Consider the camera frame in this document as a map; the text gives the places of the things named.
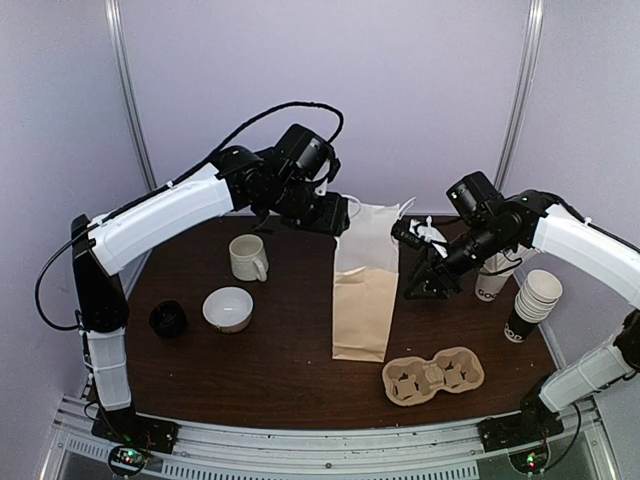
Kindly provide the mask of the brown paper bag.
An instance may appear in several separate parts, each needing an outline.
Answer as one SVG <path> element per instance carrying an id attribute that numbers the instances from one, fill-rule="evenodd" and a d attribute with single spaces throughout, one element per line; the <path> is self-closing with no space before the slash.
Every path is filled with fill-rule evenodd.
<path id="1" fill-rule="evenodd" d="M 391 236 L 413 205 L 371 205 L 351 197 L 349 228 L 336 238 L 332 295 L 332 358 L 384 361 L 399 278 L 399 245 Z"/>

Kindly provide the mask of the cardboard two-cup carrier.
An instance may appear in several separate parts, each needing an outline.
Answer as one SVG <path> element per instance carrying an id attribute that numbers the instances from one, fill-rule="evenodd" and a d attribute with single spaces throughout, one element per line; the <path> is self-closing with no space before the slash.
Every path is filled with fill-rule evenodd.
<path id="1" fill-rule="evenodd" d="M 477 355 L 466 347 L 438 351 L 430 360 L 409 356 L 388 362 L 381 373 L 385 394 L 395 405 L 415 406 L 439 391 L 460 394 L 479 388 L 485 372 Z"/>

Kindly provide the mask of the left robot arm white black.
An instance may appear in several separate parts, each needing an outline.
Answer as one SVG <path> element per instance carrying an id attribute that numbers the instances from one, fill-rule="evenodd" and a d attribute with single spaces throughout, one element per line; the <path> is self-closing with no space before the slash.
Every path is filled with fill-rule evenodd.
<path id="1" fill-rule="evenodd" d="M 119 273 L 147 251 L 214 217 L 250 209 L 284 225 L 340 236 L 349 227 L 348 201 L 326 187 L 341 163 L 333 145 L 294 124 L 272 147 L 217 148 L 180 177 L 94 219 L 73 222 L 72 267 L 80 325 L 106 429 L 123 444 L 137 442 L 144 424 L 129 408 L 125 327 L 129 307 Z"/>

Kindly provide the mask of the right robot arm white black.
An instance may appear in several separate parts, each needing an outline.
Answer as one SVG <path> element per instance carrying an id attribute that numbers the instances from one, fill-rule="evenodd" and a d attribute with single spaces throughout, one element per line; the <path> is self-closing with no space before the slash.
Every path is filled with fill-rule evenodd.
<path id="1" fill-rule="evenodd" d="M 590 223 L 556 194 L 526 190 L 506 198 L 481 171 L 463 177 L 447 196 L 468 228 L 453 241 L 438 239 L 429 221 L 398 220 L 392 227 L 396 240 L 421 253 L 405 298 L 446 299 L 460 292 L 462 275 L 499 252 L 523 246 L 584 271 L 634 308 L 612 339 L 541 384 L 533 404 L 513 419 L 519 440 L 535 440 L 550 426 L 551 414 L 638 372 L 638 248 Z"/>

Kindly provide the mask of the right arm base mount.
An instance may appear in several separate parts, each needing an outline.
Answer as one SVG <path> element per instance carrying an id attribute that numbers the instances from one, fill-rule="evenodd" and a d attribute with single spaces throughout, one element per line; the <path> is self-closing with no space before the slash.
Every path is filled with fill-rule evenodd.
<path id="1" fill-rule="evenodd" d="M 486 453 L 539 442 L 564 432 L 563 422 L 557 417 L 539 424 L 525 420 L 521 413 L 487 418 L 477 428 Z"/>

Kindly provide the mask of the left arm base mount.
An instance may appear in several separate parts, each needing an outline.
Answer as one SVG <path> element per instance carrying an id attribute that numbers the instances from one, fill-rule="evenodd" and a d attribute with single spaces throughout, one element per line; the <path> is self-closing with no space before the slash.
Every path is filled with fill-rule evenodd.
<path id="1" fill-rule="evenodd" d="M 179 426 L 168 420 L 137 416 L 133 425 L 113 430 L 100 415 L 91 428 L 91 434 L 117 444 L 134 446 L 142 451 L 171 454 L 177 440 Z"/>

